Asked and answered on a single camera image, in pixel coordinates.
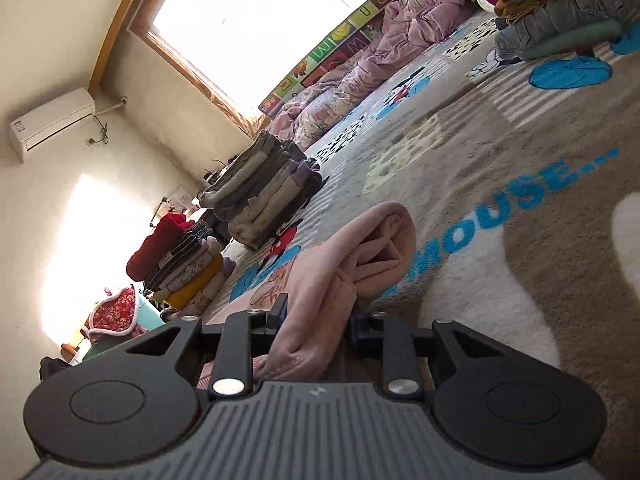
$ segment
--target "ribbed surface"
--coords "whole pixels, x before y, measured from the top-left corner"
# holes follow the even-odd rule
[[[447,444],[422,409],[371,384],[266,383],[219,402],[191,439],[112,471],[46,463],[33,480],[602,480],[587,464],[558,472],[490,468]]]

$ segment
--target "white wall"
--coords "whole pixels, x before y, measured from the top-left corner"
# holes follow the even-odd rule
[[[120,34],[102,82],[107,94],[126,96],[127,117],[162,144],[177,163],[201,179],[251,140],[174,67],[135,34]]]
[[[21,164],[0,137],[0,478],[36,463],[22,407],[38,384],[39,361],[60,356],[65,340],[104,297],[127,285],[125,264],[148,234],[152,211],[190,176],[140,136],[119,112],[46,140]]]
[[[121,0],[0,0],[0,132],[89,84]]]

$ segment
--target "pink blanket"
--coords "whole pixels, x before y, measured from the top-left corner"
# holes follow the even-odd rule
[[[378,204],[321,244],[302,251],[216,314],[210,324],[249,308],[270,310],[288,294],[287,317],[266,358],[254,359],[264,379],[317,379],[331,361],[356,297],[373,299],[412,264],[415,226],[399,203]],[[201,376],[205,384],[211,365]]]
[[[363,99],[473,13],[466,0],[398,0],[385,7],[383,35],[289,100],[270,132],[301,149],[320,139]]]

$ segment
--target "stack of folded clothes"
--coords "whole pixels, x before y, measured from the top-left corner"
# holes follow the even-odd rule
[[[200,204],[228,222],[233,238],[260,248],[322,187],[319,166],[293,140],[262,131],[200,195]]]
[[[163,319],[199,316],[236,267],[221,250],[205,221],[167,213],[127,263],[127,274],[171,307]]]
[[[620,38],[633,0],[488,0],[495,5],[496,51],[503,59],[537,59]]]

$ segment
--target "striped cloth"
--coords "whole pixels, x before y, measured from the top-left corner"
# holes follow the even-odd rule
[[[180,238],[178,244],[164,255],[160,263],[146,277],[145,288],[156,291],[160,290],[160,284],[173,272],[193,251],[197,251],[204,238],[213,236],[213,229],[200,220],[190,226]]]

